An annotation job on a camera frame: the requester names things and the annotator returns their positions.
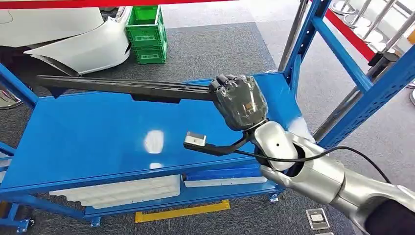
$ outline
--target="yellow floor marking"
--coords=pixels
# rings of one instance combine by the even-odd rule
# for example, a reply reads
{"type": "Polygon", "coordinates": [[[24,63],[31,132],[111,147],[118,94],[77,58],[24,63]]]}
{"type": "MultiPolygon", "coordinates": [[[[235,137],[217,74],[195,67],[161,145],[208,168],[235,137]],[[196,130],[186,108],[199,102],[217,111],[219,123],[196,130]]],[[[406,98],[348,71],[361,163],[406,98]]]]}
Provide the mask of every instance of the yellow floor marking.
{"type": "Polygon", "coordinates": [[[3,216],[5,216],[7,204],[8,203],[5,201],[0,202],[0,218],[3,218],[3,216]]]}
{"type": "Polygon", "coordinates": [[[218,212],[223,210],[228,210],[231,208],[229,200],[222,200],[221,203],[206,205],[206,206],[197,206],[191,208],[177,209],[172,211],[163,211],[143,214],[143,212],[136,212],[136,223],[155,221],[161,219],[170,219],[187,215],[194,214],[203,214],[208,212],[218,212]]]}

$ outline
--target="blue shelving rack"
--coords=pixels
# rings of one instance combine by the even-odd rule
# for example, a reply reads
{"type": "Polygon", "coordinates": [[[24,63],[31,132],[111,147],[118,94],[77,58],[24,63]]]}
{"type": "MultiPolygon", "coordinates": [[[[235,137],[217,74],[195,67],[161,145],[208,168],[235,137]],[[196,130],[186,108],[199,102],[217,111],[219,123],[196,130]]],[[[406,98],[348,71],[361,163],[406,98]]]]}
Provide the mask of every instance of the blue shelving rack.
{"type": "MultiPolygon", "coordinates": [[[[0,161],[6,161],[6,160],[12,159],[15,153],[15,149],[3,142],[0,142],[0,152],[6,155],[6,157],[1,157],[0,161]]],[[[7,169],[8,169],[8,166],[0,166],[0,172],[7,171],[7,169]]],[[[17,233],[26,232],[27,228],[29,227],[30,224],[32,224],[33,220],[31,220],[30,218],[19,220],[19,221],[15,220],[15,216],[16,216],[18,209],[19,209],[19,204],[13,203],[8,211],[7,217],[0,218],[0,226],[14,227],[16,228],[17,233]]]]}
{"type": "MultiPolygon", "coordinates": [[[[412,47],[373,84],[323,23],[329,4],[330,0],[313,1],[284,71],[255,75],[269,105],[268,118],[287,128],[301,116],[295,102],[301,62],[316,32],[321,34],[363,93],[319,142],[327,148],[337,145],[415,78],[415,47],[412,47]]],[[[69,94],[57,99],[37,97],[1,64],[0,75],[0,82],[33,108],[0,185],[1,199],[85,220],[95,227],[99,226],[101,216],[109,214],[261,193],[278,194],[283,190],[272,182],[203,188],[186,188],[182,183],[181,194],[176,197],[103,209],[87,207],[84,211],[36,198],[30,194],[223,169],[254,164],[256,160],[234,154],[216,157],[183,148],[187,131],[205,134],[210,142],[218,145],[229,144],[240,137],[240,133],[229,130],[209,102],[138,102],[127,94],[102,92],[69,94]],[[146,133],[151,130],[164,133],[160,154],[150,154],[142,146],[146,133]]],[[[243,148],[254,149],[250,144],[243,148]]]]}

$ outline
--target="red barrier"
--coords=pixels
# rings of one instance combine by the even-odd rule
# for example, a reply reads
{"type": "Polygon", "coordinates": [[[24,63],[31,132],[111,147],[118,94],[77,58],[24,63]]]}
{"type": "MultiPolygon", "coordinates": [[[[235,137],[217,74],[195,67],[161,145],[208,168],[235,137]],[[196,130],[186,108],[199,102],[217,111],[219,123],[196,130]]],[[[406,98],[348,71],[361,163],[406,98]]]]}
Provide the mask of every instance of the red barrier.
{"type": "Polygon", "coordinates": [[[336,14],[328,9],[325,16],[368,61],[372,59],[375,53],[336,14]]]}
{"type": "Polygon", "coordinates": [[[29,0],[2,1],[0,9],[73,8],[96,6],[139,6],[223,0],[29,0]]]}

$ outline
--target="white car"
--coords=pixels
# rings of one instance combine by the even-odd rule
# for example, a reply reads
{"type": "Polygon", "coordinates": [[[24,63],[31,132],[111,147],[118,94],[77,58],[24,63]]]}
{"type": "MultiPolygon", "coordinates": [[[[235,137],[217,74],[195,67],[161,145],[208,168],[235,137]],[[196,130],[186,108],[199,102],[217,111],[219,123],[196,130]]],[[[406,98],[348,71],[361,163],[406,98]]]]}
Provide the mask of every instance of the white car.
{"type": "Polygon", "coordinates": [[[124,28],[132,8],[0,10],[0,53],[26,46],[25,54],[70,76],[119,65],[130,55],[124,28]]]}

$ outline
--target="wiper blade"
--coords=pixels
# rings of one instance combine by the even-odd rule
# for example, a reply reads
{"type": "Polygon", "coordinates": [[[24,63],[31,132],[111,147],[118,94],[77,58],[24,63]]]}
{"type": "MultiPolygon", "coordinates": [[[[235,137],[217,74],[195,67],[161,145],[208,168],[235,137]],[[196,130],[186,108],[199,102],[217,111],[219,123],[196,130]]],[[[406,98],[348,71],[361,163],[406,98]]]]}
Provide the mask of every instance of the wiper blade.
{"type": "Polygon", "coordinates": [[[130,94],[134,100],[179,103],[181,99],[216,101],[208,86],[131,79],[38,75],[28,81],[47,88],[57,98],[67,89],[130,94]]]}

